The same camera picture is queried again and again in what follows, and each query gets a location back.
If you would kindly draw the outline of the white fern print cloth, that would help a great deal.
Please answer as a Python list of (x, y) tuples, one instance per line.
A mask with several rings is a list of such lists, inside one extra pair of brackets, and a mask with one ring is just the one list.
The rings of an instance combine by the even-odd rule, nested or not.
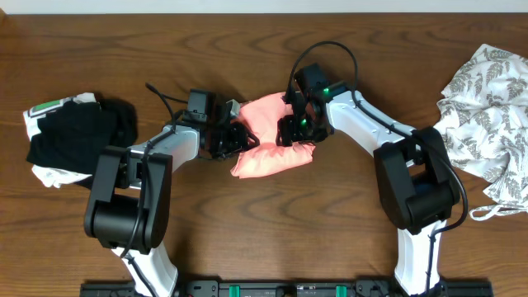
[(451, 164), (488, 182), (476, 221), (527, 211), (527, 59), (481, 45), (437, 103)]

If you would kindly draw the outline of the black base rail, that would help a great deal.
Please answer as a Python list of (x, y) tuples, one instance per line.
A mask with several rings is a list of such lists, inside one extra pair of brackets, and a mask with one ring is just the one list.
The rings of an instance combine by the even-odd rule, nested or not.
[[(229, 283), (196, 280), (166, 293), (173, 297), (398, 297), (406, 293), (394, 280), (363, 279), (348, 283)], [(493, 297), (488, 281), (440, 281), (425, 296)]]

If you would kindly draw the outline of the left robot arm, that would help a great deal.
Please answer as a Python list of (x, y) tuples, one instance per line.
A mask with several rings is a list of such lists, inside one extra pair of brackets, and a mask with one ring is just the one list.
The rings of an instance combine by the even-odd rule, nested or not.
[(83, 284), (82, 296), (174, 296), (178, 270), (163, 239), (167, 231), (172, 174), (198, 157), (224, 160), (259, 145), (236, 119), (241, 105), (193, 89), (186, 108), (151, 139), (102, 151), (84, 219), (87, 236), (118, 256), (129, 283)]

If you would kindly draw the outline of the white garment with green print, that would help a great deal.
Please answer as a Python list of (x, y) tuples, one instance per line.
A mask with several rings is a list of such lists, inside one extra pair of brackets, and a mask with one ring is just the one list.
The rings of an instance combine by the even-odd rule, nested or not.
[[(35, 135), (41, 133), (37, 121), (41, 118), (45, 118), (49, 113), (53, 113), (58, 109), (61, 109), (68, 101), (82, 104), (96, 102), (96, 98), (93, 93), (85, 92), (73, 97), (66, 97), (63, 99), (42, 103), (37, 106), (33, 106), (27, 111), (24, 111), (22, 115), (26, 124), (26, 132), (29, 140), (32, 140)], [(91, 177), (89, 174), (70, 172), (68, 170), (52, 167), (39, 167), (37, 165), (34, 165), (31, 170), (46, 187), (54, 186), (55, 188), (60, 188), (62, 185), (73, 184)]]

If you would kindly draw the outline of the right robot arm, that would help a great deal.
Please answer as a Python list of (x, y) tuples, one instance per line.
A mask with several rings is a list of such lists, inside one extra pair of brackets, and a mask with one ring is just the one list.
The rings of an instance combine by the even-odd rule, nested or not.
[(346, 82), (331, 82), (318, 64), (294, 68), (278, 122), (277, 143), (318, 143), (341, 131), (373, 159), (380, 204), (398, 230), (394, 278), (406, 296), (439, 296), (439, 239), (463, 194), (441, 135), (402, 124)]

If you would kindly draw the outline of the black folded garment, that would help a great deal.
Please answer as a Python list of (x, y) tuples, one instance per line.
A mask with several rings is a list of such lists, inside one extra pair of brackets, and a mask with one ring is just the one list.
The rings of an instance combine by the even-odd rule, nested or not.
[(30, 140), (26, 161), (91, 177), (105, 147), (127, 148), (138, 137), (136, 110), (120, 99), (68, 101), (37, 123), (41, 133)]

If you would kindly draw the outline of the pink t-shirt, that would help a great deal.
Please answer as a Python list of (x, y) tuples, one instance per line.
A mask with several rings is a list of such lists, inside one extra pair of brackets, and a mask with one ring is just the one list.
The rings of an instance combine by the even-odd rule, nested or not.
[(238, 155), (231, 174), (240, 179), (266, 177), (313, 161), (314, 144), (276, 144), (278, 121), (293, 114), (283, 101), (285, 92), (266, 95), (242, 105), (238, 121), (259, 140), (259, 145)]

